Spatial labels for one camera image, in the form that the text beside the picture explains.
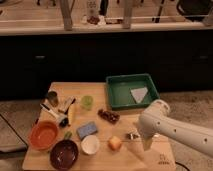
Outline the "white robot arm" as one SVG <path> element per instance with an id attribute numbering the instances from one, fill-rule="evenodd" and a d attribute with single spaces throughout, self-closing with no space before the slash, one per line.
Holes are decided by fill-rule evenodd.
<path id="1" fill-rule="evenodd" d="M 143 149 L 151 148 L 152 138 L 158 133 L 213 158 L 213 129 L 169 118 L 169 113 L 170 106 L 157 99 L 139 115 L 136 128 Z"/>

